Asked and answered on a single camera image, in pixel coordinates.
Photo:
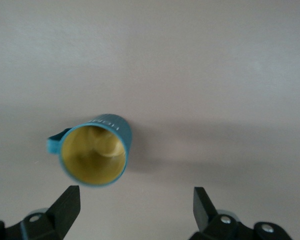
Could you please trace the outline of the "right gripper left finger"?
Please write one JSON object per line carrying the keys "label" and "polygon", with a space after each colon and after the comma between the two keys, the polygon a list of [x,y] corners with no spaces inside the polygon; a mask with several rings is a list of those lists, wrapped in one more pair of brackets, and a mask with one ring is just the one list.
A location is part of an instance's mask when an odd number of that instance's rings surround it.
{"label": "right gripper left finger", "polygon": [[0,240],[63,240],[80,211],[80,187],[71,185],[49,208],[34,210],[15,225],[0,220]]}

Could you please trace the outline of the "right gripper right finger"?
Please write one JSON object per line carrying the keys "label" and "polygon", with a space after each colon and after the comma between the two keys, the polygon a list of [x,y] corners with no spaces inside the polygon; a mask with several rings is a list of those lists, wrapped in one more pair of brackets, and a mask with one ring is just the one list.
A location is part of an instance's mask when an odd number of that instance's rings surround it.
{"label": "right gripper right finger", "polygon": [[245,226],[235,214],[216,210],[203,187],[193,189],[193,215],[198,227],[191,240],[290,240],[291,236],[272,222]]}

